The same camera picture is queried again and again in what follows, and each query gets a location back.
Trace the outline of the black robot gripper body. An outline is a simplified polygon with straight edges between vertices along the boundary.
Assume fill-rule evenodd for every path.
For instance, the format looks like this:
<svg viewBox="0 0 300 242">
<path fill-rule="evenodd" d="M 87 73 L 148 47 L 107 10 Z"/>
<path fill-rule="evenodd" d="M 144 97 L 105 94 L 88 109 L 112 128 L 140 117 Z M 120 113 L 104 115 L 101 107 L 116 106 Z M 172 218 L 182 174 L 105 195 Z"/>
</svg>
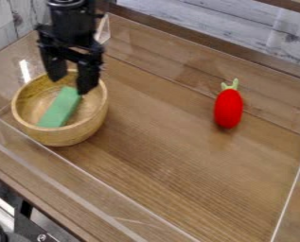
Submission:
<svg viewBox="0 0 300 242">
<path fill-rule="evenodd" d="M 51 24 L 39 24 L 37 47 L 44 63 L 97 62 L 103 47 L 95 40 L 96 0 L 47 0 Z"/>
</svg>

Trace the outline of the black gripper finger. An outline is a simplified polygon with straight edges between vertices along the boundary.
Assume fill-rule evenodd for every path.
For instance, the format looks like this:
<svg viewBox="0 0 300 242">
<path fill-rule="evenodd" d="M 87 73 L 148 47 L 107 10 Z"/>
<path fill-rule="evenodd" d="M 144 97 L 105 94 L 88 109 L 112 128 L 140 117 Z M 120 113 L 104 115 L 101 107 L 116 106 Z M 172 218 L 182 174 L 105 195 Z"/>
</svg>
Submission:
<svg viewBox="0 0 300 242">
<path fill-rule="evenodd" d="M 47 76 L 52 82 L 56 82 L 67 75 L 65 59 L 52 47 L 40 46 L 39 53 Z"/>
<path fill-rule="evenodd" d="M 77 93 L 85 95 L 99 84 L 101 59 L 80 60 L 77 62 Z"/>
</svg>

